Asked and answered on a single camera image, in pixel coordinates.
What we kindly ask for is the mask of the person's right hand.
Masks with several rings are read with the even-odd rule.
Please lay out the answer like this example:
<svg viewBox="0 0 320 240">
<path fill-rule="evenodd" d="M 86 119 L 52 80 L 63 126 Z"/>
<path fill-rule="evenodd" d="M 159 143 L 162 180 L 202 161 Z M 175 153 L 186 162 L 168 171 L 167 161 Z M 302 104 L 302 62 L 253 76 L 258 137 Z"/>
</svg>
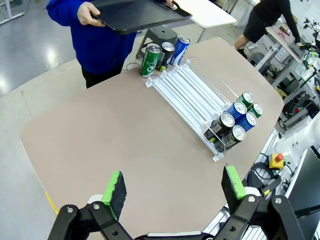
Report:
<svg viewBox="0 0 320 240">
<path fill-rule="evenodd" d="M 91 25 L 95 27 L 105 27 L 106 25 L 102 23 L 99 19 L 92 17 L 92 14 L 99 16 L 100 11 L 90 2 L 83 2 L 77 10 L 77 18 L 79 22 L 83 25 Z"/>
</svg>

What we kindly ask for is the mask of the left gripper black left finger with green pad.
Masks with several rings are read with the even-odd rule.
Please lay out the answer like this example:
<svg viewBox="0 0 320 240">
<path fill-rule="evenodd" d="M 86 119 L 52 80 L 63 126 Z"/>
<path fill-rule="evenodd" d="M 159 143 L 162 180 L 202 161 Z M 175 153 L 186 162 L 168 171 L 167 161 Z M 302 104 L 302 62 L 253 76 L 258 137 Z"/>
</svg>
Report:
<svg viewBox="0 0 320 240">
<path fill-rule="evenodd" d="M 49 240 L 86 240 L 91 233 L 100 233 L 105 240 L 131 240 L 119 223 L 127 190 L 123 173 L 113 173 L 101 200 L 83 208 L 73 204 L 62 206 L 52 226 Z"/>
</svg>

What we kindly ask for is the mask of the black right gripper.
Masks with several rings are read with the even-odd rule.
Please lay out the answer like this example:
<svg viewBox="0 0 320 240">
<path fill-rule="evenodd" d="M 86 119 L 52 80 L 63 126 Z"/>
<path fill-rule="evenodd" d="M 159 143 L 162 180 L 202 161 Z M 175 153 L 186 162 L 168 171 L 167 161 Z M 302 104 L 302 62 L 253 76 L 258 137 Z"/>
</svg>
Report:
<svg viewBox="0 0 320 240">
<path fill-rule="evenodd" d="M 301 51 L 308 51 L 309 53 L 316 53 L 319 55 L 319 47 L 316 45 L 313 45 L 312 43 L 306 42 L 306 43 L 299 43 L 298 48 Z"/>
</svg>

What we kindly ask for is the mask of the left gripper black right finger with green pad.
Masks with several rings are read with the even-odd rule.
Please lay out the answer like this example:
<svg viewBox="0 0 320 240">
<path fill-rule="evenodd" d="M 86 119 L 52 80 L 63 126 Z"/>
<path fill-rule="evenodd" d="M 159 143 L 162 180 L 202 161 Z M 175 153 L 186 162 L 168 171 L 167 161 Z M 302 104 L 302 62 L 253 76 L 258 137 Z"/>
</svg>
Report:
<svg viewBox="0 0 320 240">
<path fill-rule="evenodd" d="M 230 217 L 215 235 L 216 240 L 239 240 L 249 226 L 259 226 L 268 240 L 303 240 L 304 234 L 287 197 L 271 199 L 246 193 L 233 165 L 223 168 L 222 190 Z"/>
</svg>

